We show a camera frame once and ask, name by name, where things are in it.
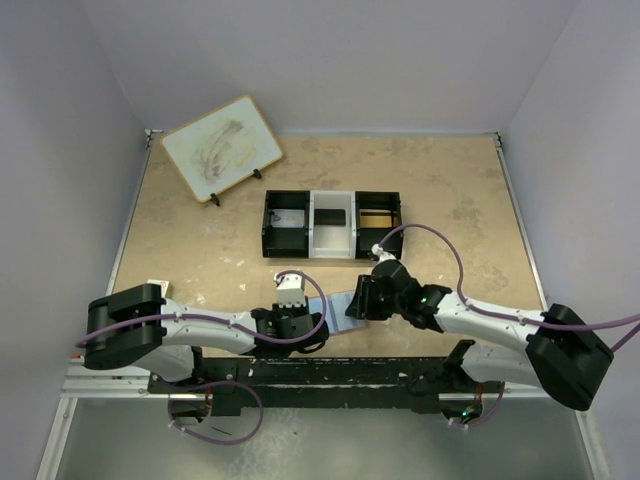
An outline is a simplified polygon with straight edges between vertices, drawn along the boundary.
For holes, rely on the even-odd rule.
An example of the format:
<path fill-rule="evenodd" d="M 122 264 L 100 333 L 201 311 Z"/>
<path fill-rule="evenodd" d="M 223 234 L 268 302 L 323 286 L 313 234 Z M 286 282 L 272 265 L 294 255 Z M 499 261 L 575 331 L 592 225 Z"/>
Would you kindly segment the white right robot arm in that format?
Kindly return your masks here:
<path fill-rule="evenodd" d="M 422 284 L 397 260 L 358 278 L 346 315 L 381 321 L 399 315 L 413 327 L 472 337 L 445 366 L 446 383 L 467 391 L 506 382 L 542 389 L 561 405 L 588 410 L 613 359 L 612 350 L 570 308 L 517 311 L 473 303 L 449 287 Z"/>

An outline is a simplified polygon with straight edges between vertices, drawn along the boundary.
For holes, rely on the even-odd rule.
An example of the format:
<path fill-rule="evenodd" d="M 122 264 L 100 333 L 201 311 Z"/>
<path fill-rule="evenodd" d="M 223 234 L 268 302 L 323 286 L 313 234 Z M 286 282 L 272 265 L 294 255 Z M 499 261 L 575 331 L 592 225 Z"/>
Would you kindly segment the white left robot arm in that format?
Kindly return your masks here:
<path fill-rule="evenodd" d="M 194 392 L 206 378 L 203 348 L 282 359 L 324 346 L 329 338 L 324 293 L 314 313 L 301 276 L 285 277 L 276 292 L 269 309 L 225 313 L 179 304 L 164 297 L 159 285 L 145 283 L 92 301 L 87 332 L 76 346 L 84 350 L 90 370 L 136 366 Z"/>

